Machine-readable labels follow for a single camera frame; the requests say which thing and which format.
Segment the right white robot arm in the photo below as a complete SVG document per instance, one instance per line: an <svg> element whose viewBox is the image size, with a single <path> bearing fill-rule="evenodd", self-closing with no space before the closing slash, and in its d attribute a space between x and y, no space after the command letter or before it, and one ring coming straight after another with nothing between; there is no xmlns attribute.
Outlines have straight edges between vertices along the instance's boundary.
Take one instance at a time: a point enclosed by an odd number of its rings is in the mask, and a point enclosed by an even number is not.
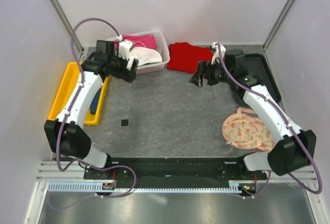
<svg viewBox="0 0 330 224"><path fill-rule="evenodd" d="M282 176L305 166L315 166L313 155L316 135L292 121L271 97L259 76L250 73L241 50L229 50L217 42L210 47L212 59L200 61L189 82L202 87L227 83L236 99L243 101L266 125L275 146L270 152L254 152L243 156L236 166L237 176L249 179L257 170L271 170Z"/></svg>

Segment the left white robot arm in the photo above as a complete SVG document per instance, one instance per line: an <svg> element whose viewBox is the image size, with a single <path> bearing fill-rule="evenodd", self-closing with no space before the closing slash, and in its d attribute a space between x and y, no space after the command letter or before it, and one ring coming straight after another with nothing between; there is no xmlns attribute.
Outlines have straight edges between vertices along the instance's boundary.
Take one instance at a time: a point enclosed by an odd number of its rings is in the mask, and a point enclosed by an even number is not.
<svg viewBox="0 0 330 224"><path fill-rule="evenodd" d="M79 76L65 107L54 120L46 120L44 130L50 149L57 157L66 156L95 168L101 179L113 174L111 157L96 149L83 130L88 109L108 76L131 83L136 78L138 60L128 68L134 48L130 40L99 40L96 50L83 63L78 63Z"/></svg>

